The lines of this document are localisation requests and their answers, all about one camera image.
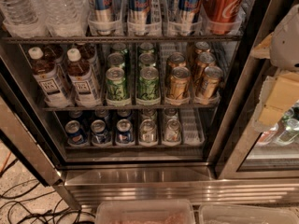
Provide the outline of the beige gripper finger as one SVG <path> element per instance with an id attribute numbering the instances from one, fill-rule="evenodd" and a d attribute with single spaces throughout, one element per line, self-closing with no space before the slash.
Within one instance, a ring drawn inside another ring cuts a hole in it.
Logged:
<path id="1" fill-rule="evenodd" d="M 252 127 L 257 132 L 269 130 L 298 101 L 298 72 L 281 71 L 277 76 L 267 77 L 253 113 Z"/>
<path id="2" fill-rule="evenodd" d="M 251 50 L 250 56 L 256 59 L 269 59 L 272 36 L 273 34 L 270 33 L 265 37 L 261 43 Z"/>

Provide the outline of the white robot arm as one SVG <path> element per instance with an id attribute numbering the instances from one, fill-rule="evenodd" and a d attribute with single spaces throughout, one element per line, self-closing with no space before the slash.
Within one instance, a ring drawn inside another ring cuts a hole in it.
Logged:
<path id="1" fill-rule="evenodd" d="M 250 56 L 268 59 L 278 71 L 263 82 L 252 126 L 257 132 L 272 128 L 299 101 L 299 5 L 293 6 Z"/>

